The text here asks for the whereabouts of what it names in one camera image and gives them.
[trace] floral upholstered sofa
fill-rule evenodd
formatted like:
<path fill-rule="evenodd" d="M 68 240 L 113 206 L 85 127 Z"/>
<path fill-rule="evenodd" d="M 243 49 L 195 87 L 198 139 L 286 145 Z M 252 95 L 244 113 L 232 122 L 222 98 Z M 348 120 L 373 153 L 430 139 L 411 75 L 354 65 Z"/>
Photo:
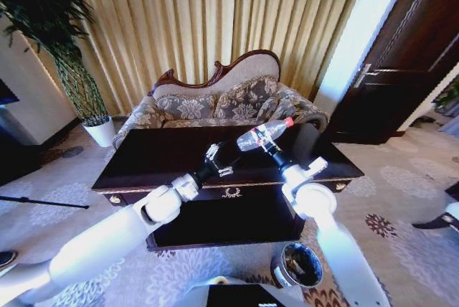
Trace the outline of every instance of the floral upholstered sofa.
<path fill-rule="evenodd" d="M 280 63 L 268 50 L 244 54 L 231 65 L 215 62 L 212 78 L 187 85 L 169 70 L 133 110 L 113 139 L 119 148 L 130 129 L 255 125 L 292 117 L 323 131 L 328 116 L 279 82 Z"/>

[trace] dark wooden door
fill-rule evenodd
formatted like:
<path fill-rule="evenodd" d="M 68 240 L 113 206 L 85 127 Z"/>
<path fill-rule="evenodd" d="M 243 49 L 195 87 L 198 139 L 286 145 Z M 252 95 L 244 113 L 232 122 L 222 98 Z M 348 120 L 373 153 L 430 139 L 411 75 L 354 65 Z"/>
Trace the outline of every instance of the dark wooden door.
<path fill-rule="evenodd" d="M 459 0 L 397 0 L 326 133 L 387 141 L 459 61 L 458 32 Z"/>

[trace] door handle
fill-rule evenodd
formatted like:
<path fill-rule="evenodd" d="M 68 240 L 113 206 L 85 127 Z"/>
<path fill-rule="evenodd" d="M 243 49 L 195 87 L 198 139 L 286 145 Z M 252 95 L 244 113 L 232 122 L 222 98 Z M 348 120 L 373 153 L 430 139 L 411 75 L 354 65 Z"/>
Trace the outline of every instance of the door handle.
<path fill-rule="evenodd" d="M 360 71 L 360 74 L 359 74 L 359 77 L 357 78 L 356 83 L 354 84 L 354 88 L 359 88 L 361 82 L 364 80 L 364 78 L 365 78 L 367 75 L 378 75 L 378 72 L 376 72 L 376 73 L 374 73 L 374 72 L 368 72 L 368 71 L 370 70 L 371 67 L 372 67 L 372 64 L 371 64 L 371 63 L 365 64 L 364 68 L 361 69 L 361 71 Z"/>
<path fill-rule="evenodd" d="M 359 77 L 357 78 L 356 83 L 354 83 L 354 88 L 359 88 L 361 82 L 364 80 L 364 78 L 367 75 L 376 76 L 381 72 L 401 72 L 402 71 L 402 70 L 399 70 L 399 69 L 375 69 L 372 72 L 370 72 L 369 70 L 370 70 L 371 67 L 372 67 L 371 63 L 365 64 L 364 68 L 361 69 L 361 72 L 359 74 Z"/>

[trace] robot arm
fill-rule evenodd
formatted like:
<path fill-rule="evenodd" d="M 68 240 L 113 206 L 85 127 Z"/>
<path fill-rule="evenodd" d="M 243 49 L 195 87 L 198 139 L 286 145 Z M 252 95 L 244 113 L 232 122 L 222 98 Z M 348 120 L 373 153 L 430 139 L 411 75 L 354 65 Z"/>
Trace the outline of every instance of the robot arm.
<path fill-rule="evenodd" d="M 251 133 L 278 166 L 285 180 L 283 194 L 292 208 L 301 218 L 312 217 L 316 221 L 318 243 L 346 300 L 351 306 L 390 307 L 356 240 L 333 218 L 336 209 L 333 192 L 324 185 L 310 183 L 314 175 L 327 167 L 327 162 L 319 157 L 304 170 L 278 147 L 265 125 L 252 129 Z"/>
<path fill-rule="evenodd" d="M 211 145 L 197 171 L 180 176 L 171 186 L 154 189 L 103 219 L 67 242 L 51 260 L 19 264 L 3 272 L 0 306 L 14 299 L 16 306 L 47 300 L 71 284 L 94 277 L 141 245 L 152 232 L 175 219 L 181 204 L 196 198 L 209 177 L 232 173 L 231 166 L 224 167 L 217 160 L 219 149 L 219 145 Z"/>

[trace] shoe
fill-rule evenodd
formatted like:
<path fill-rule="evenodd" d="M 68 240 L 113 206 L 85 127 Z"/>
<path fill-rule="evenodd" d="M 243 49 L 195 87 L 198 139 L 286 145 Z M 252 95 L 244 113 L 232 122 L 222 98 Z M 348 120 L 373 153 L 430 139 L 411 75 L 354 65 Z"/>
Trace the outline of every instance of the shoe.
<path fill-rule="evenodd" d="M 17 257 L 17 251 L 0 252 L 0 268 L 11 264 Z"/>

